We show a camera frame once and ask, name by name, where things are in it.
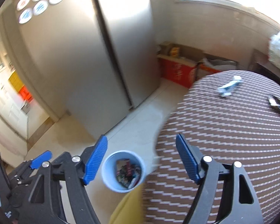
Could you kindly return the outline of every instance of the red box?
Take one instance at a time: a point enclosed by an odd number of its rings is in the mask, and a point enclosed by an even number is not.
[[[27,100],[28,102],[31,102],[33,99],[32,95],[25,86],[20,89],[19,94],[23,100]]]
[[[190,88],[195,82],[197,64],[166,55],[158,55],[161,76]]]

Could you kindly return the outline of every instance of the metal screw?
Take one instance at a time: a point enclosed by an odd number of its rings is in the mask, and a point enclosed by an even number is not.
[[[42,167],[48,167],[50,165],[50,163],[48,161],[45,161],[42,163]]]
[[[204,156],[203,160],[206,161],[206,162],[211,162],[213,159],[212,159],[211,156]]]
[[[73,162],[80,162],[80,161],[81,161],[81,158],[80,158],[79,156],[74,156],[74,157],[72,158],[72,161],[73,161]]]
[[[235,161],[234,166],[240,168],[242,166],[240,161]]]

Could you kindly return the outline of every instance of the window sill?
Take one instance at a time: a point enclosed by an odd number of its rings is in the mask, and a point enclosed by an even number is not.
[[[245,7],[239,3],[228,1],[228,0],[177,0],[176,3],[201,3],[201,4],[210,4],[213,6],[224,7],[232,9],[238,12],[246,13],[257,19],[262,20],[265,23],[268,23],[271,26],[274,26],[276,29],[280,30],[280,24],[271,19],[270,17],[258,12],[253,7]]]

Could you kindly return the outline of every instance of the stainless steel fridge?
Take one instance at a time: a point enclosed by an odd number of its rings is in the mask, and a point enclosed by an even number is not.
[[[159,86],[150,0],[62,0],[55,5],[29,0],[18,11],[20,1],[13,0],[15,18],[34,70],[94,137]],[[34,8],[40,1],[48,7],[38,15]],[[20,24],[26,9],[32,16]],[[10,18],[3,13],[5,27]],[[5,33],[15,44],[13,32]],[[31,83],[37,91],[37,80]]]

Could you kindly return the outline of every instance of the striped mat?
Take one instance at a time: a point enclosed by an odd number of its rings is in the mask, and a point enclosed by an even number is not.
[[[220,87],[240,75],[243,83],[227,98]],[[221,163],[241,161],[257,193],[263,219],[271,223],[280,211],[280,115],[267,96],[280,98],[280,86],[250,71],[225,71],[197,81],[171,113],[158,136],[157,169],[143,189],[146,223],[182,223],[198,186],[189,179],[175,147],[183,133],[203,154]],[[208,223],[214,223],[223,182],[218,181]]]

